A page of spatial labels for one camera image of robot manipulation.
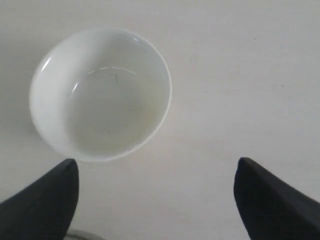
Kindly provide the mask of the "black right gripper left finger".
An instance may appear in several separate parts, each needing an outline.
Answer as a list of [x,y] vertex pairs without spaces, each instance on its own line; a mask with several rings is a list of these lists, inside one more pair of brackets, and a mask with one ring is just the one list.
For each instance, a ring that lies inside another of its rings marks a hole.
[[79,169],[65,159],[0,204],[2,240],[62,240],[79,200]]

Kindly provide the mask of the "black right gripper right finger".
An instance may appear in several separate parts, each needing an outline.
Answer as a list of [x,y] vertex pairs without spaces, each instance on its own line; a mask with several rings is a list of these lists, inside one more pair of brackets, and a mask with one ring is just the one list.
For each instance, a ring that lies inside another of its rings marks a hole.
[[233,195],[252,240],[318,240],[320,204],[242,157],[234,177]]

